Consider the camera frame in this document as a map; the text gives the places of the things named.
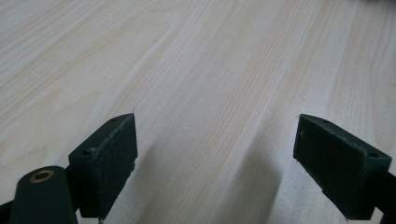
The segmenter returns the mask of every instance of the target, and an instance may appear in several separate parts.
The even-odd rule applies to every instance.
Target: wooden table
[[[131,112],[106,223],[346,223],[292,157],[301,113],[396,156],[392,0],[1,1],[0,71],[0,203]]]

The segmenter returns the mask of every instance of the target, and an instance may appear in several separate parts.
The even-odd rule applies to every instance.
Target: brass insert
[[[55,174],[55,172],[53,172],[51,170],[40,171],[30,177],[30,182],[34,183],[34,184],[40,183],[40,182],[50,179],[54,174]]]

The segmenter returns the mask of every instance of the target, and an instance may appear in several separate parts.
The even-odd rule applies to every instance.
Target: light wood tabletop
[[[0,203],[132,112],[105,223],[347,223],[292,157],[297,122],[396,157],[396,2],[0,1]]]

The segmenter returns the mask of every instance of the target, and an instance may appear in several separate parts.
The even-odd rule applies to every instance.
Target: black plastic part
[[[371,218],[390,156],[325,119],[301,115],[293,157],[346,218]]]
[[[82,217],[106,218],[136,158],[134,114],[109,120],[69,155]]]
[[[387,173],[384,182],[378,185],[375,205],[385,214],[382,223],[396,223],[396,177],[394,175]]]
[[[13,201],[0,205],[0,224],[8,224],[12,203]]]
[[[22,223],[77,223],[64,168],[43,167],[18,182],[9,224]]]

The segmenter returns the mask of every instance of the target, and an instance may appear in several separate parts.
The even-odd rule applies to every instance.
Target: screw hole
[[[91,154],[91,152],[90,152],[89,149],[86,149],[86,150],[83,150],[83,151],[82,151],[82,155],[84,155],[84,156],[88,156],[88,155],[90,155],[90,154]]]
[[[376,153],[372,152],[372,153],[369,154],[369,157],[378,158],[378,155]]]
[[[51,170],[40,171],[30,177],[31,183],[40,183],[50,179],[55,173]]]

